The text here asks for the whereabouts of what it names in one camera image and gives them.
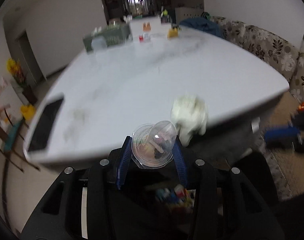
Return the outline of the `clear plastic dome capsule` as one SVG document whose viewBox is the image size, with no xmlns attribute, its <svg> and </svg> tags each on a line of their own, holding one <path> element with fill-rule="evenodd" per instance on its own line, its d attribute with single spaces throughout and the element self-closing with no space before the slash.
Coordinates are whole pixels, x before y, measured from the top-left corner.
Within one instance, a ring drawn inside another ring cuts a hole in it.
<svg viewBox="0 0 304 240">
<path fill-rule="evenodd" d="M 144 124 L 133 132 L 132 159 L 139 168 L 157 169 L 172 161 L 177 130 L 170 121 Z"/>
</svg>

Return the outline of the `floral sofa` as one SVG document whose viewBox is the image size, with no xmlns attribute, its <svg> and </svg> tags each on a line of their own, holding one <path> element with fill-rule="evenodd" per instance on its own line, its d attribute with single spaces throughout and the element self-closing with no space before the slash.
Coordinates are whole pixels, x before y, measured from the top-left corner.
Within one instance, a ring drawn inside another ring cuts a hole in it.
<svg viewBox="0 0 304 240">
<path fill-rule="evenodd" d="M 296 48 L 284 38 L 255 25 L 220 16 L 212 16 L 210 20 L 221 27 L 225 40 L 277 70 L 288 81 L 290 94 L 304 102 L 304 36 L 300 48 Z"/>
</svg>

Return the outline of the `black smartphone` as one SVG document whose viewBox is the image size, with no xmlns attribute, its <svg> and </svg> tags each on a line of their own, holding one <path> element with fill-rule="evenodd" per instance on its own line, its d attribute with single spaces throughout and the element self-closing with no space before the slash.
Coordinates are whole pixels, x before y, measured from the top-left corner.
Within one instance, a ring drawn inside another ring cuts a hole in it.
<svg viewBox="0 0 304 240">
<path fill-rule="evenodd" d="M 63 101 L 64 97 L 62 96 L 45 105 L 31 137 L 28 152 L 41 151 L 47 147 L 53 124 Z"/>
</svg>

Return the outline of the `small yellow box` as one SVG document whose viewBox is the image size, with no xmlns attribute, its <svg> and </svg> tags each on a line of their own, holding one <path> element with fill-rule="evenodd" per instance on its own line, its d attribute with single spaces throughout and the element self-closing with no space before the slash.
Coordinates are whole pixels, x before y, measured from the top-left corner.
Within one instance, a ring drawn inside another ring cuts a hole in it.
<svg viewBox="0 0 304 240">
<path fill-rule="evenodd" d="M 168 30 L 167 33 L 167 38 L 172 39 L 172 38 L 177 38 L 179 36 L 179 28 L 174 27 Z"/>
</svg>

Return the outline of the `translucent plastic bottle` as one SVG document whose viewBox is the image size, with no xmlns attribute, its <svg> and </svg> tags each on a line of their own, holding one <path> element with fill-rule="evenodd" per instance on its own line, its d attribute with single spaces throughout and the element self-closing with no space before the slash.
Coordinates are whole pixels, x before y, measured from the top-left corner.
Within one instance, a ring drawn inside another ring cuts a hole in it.
<svg viewBox="0 0 304 240">
<path fill-rule="evenodd" d="M 103 36 L 97 36 L 92 39 L 91 47 L 93 51 L 104 50 L 108 48 L 106 39 Z"/>
</svg>

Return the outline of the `white box with bunny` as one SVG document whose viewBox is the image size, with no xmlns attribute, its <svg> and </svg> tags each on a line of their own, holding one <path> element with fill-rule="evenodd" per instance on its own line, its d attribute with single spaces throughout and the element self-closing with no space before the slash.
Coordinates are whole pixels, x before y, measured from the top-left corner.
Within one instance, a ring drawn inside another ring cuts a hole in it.
<svg viewBox="0 0 304 240">
<path fill-rule="evenodd" d="M 162 33 L 161 19 L 159 17 L 134 18 L 130 23 L 132 40 L 139 41 L 139 37 L 145 34 L 149 37 Z"/>
</svg>

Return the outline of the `green tissue box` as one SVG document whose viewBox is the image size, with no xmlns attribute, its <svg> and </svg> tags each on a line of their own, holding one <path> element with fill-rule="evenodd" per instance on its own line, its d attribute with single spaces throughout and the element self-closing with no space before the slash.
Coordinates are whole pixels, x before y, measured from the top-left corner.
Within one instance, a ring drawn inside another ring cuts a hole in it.
<svg viewBox="0 0 304 240">
<path fill-rule="evenodd" d="M 83 44 L 87 53 L 93 51 L 91 47 L 92 39 L 97 36 L 103 36 L 106 39 L 108 47 L 117 46 L 132 40 L 131 30 L 128 24 L 108 25 L 106 28 L 95 29 L 90 34 L 83 37 Z"/>
</svg>

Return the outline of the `blue bean bag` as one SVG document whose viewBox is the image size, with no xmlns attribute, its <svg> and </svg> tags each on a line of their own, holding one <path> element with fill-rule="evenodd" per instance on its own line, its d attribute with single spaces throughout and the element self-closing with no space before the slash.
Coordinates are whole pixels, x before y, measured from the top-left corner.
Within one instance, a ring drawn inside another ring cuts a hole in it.
<svg viewBox="0 0 304 240">
<path fill-rule="evenodd" d="M 219 38 L 224 38 L 221 27 L 203 17 L 186 18 L 179 23 L 179 26 L 193 28 Z"/>
</svg>

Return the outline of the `yellow flower plant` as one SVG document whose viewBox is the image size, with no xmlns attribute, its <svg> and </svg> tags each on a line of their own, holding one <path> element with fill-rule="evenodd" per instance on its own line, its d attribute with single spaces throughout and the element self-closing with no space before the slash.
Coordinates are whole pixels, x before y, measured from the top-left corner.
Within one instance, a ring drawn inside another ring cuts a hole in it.
<svg viewBox="0 0 304 240">
<path fill-rule="evenodd" d="M 32 91 L 31 86 L 27 83 L 27 77 L 23 72 L 20 62 L 9 58 L 6 62 L 6 68 L 16 83 L 23 89 L 22 94 L 25 96 L 27 101 L 34 106 L 37 102 L 37 98 Z"/>
</svg>

